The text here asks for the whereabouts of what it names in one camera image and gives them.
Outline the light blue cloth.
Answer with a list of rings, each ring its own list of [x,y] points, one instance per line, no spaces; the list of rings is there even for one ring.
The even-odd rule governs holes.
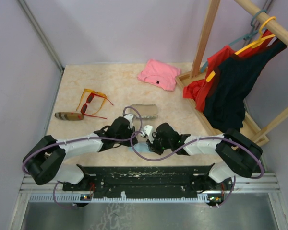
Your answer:
[[[138,153],[149,153],[150,152],[148,145],[145,142],[139,142],[139,143],[135,144],[133,147]]]

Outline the map print glasses case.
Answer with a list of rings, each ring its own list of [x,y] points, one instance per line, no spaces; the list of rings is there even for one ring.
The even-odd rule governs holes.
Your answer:
[[[136,109],[142,119],[155,119],[158,117],[158,107],[155,104],[131,104],[130,107]]]

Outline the red sunglasses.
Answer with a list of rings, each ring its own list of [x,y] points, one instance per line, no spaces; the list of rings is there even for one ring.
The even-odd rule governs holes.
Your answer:
[[[82,101],[82,104],[85,102],[86,98],[87,98],[88,94],[86,94],[84,96],[84,99]],[[95,98],[89,105],[87,108],[86,113],[91,115],[94,111],[96,111],[100,105],[101,102],[103,101],[102,98]],[[107,102],[109,102],[111,105],[114,105],[114,103],[108,98],[108,100],[106,100]],[[101,118],[101,119],[107,119],[106,117],[102,117],[102,116],[98,116],[98,113],[95,116],[90,116],[90,117],[95,117],[95,118]]]

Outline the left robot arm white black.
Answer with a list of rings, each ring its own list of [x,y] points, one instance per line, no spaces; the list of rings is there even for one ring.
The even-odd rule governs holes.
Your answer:
[[[84,174],[84,169],[80,165],[64,164],[63,161],[116,146],[136,144],[136,138],[130,139],[135,131],[133,119],[133,114],[120,116],[110,126],[81,138],[58,140],[51,135],[44,136],[24,157],[23,171],[31,175],[37,185],[57,180],[85,190],[90,185],[90,178]]]

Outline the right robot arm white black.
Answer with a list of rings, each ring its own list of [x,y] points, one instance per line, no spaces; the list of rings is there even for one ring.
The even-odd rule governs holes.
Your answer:
[[[159,155],[171,150],[177,155],[219,156],[222,161],[211,166],[204,181],[212,190],[217,189],[225,179],[236,175],[259,179],[264,174],[260,161],[263,150],[235,129],[228,129],[216,136],[197,137],[179,134],[168,123],[162,123],[156,130],[146,125],[142,129],[142,136],[148,138],[146,143],[149,150]]]

